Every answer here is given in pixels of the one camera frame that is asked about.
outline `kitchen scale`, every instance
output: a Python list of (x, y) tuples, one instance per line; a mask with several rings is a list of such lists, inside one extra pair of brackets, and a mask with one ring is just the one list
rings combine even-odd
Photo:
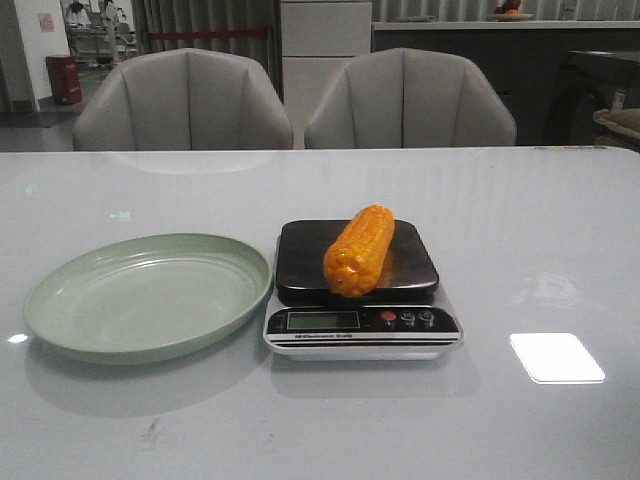
[(462, 342), (462, 329), (416, 228), (395, 221), (376, 288), (353, 299), (330, 292), (324, 253), (349, 220), (283, 226), (276, 289), (263, 337), (296, 360), (432, 359)]

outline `corn on the cob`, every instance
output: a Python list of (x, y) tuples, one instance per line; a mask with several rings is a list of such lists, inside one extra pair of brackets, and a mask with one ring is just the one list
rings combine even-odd
[(360, 297), (376, 286), (395, 229), (382, 205), (362, 209), (324, 255), (324, 276), (333, 293)]

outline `curtain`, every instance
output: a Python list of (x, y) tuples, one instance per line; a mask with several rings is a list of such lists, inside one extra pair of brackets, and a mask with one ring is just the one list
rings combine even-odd
[[(393, 22), (414, 17), (434, 21), (487, 19), (500, 0), (373, 0), (373, 21)], [(639, 0), (522, 0), (522, 13), (536, 20), (638, 20)]]
[(136, 0), (140, 53), (202, 48), (258, 61), (281, 91), (278, 0)]

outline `green plate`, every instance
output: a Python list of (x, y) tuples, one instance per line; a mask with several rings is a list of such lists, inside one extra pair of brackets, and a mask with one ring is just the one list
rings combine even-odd
[(33, 332), (73, 358), (108, 365), (185, 355), (235, 331), (271, 288), (256, 249), (227, 237), (169, 234), (94, 250), (33, 291)]

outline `red trash can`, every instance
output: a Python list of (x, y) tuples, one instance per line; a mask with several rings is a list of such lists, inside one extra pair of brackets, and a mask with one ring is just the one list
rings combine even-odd
[(82, 101), (78, 70), (72, 56), (49, 55), (46, 57), (53, 101), (57, 105), (70, 105)]

